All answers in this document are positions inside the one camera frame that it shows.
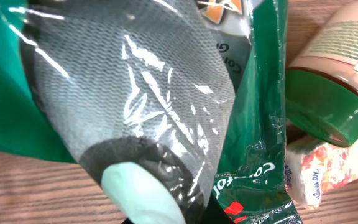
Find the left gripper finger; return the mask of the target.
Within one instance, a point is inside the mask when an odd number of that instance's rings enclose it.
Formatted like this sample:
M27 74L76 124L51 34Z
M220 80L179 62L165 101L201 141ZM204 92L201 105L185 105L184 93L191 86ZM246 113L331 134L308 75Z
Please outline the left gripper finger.
M135 224L185 224L185 218L167 188L133 162L108 166L101 187L118 209Z

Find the green 3M gloves package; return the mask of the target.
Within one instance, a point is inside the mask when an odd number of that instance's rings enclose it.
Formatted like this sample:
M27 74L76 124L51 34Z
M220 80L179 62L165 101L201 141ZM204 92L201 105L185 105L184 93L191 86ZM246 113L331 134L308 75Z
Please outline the green 3M gloves package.
M300 223L286 1L0 0L0 152L158 179L186 223Z

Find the small red white snack packet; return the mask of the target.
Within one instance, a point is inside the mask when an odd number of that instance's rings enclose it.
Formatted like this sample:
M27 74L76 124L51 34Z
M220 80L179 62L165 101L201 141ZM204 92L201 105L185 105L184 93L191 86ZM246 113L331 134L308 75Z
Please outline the small red white snack packet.
M285 151L285 187L292 200L314 210L326 192L358 179L358 140L337 147L305 136Z

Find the green cap white jar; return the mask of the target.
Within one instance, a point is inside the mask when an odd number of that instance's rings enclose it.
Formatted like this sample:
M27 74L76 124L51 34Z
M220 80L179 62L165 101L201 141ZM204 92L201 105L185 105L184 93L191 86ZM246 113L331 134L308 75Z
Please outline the green cap white jar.
M358 140L358 1L335 12L285 72L287 118L339 147Z

